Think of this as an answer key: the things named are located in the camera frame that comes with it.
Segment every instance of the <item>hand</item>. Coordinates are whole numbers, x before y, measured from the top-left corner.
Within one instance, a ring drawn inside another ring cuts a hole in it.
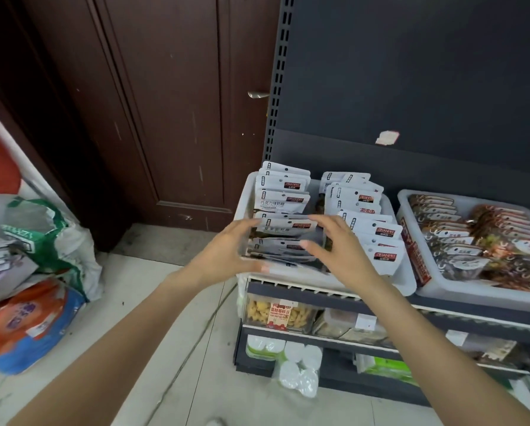
[[[205,288],[244,272],[268,272],[260,260],[241,259],[239,247],[247,243],[247,231],[260,222],[244,219],[231,222],[184,268]]]
[[[332,239],[332,251],[313,241],[300,241],[301,246],[320,259],[344,286],[356,291],[365,277],[378,278],[357,236],[340,216],[309,215],[308,218],[324,228],[326,236]]]

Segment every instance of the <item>brown wooden door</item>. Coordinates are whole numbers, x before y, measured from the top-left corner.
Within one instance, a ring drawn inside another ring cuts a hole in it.
[[[23,0],[144,222],[219,230],[261,162],[280,0]]]

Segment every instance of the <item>price label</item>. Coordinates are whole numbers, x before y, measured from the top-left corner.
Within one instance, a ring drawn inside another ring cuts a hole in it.
[[[459,332],[458,330],[449,330],[446,332],[446,339],[456,346],[463,346],[468,334],[466,332]]]
[[[287,301],[285,299],[281,299],[280,301],[278,301],[278,304],[279,305],[284,305],[284,306],[290,306],[292,308],[296,308],[298,306],[298,302],[295,302],[295,301]]]
[[[375,315],[358,314],[356,319],[356,329],[375,330],[377,317]]]

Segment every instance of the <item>metal door handle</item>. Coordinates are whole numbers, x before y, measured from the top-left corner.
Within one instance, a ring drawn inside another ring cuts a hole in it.
[[[247,94],[252,99],[264,99],[265,97],[269,97],[268,92],[247,91]]]

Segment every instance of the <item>person's right hand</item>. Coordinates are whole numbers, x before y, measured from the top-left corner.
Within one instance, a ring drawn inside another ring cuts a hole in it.
[[[320,259],[342,284],[356,291],[361,287],[362,280],[378,278],[357,236],[340,216],[309,215],[309,218],[318,222],[326,236],[332,239],[332,251],[313,241],[300,241],[300,244]]]

